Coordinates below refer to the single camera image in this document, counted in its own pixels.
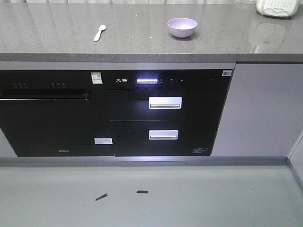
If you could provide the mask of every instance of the dishwasher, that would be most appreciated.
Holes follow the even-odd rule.
[[[209,156],[231,69],[1,70],[18,157]]]
[[[0,127],[17,156],[114,155],[104,90],[92,73],[0,71]]]

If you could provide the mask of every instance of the gray cabinet door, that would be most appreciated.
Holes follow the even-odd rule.
[[[212,156],[286,156],[303,127],[303,64],[236,64]]]

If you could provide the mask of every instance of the purple bowl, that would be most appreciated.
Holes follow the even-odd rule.
[[[174,18],[167,22],[169,32],[178,38],[190,37],[198,25],[195,20],[189,18]]]

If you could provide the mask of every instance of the white appliance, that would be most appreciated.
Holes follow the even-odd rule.
[[[257,0],[257,11],[270,17],[290,17],[298,10],[300,0]]]

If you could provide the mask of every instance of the dishwasher handle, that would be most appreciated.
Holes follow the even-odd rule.
[[[149,109],[181,109],[182,97],[149,97]]]
[[[89,103],[90,90],[9,90],[0,95],[0,101],[56,101],[56,100],[80,100]]]

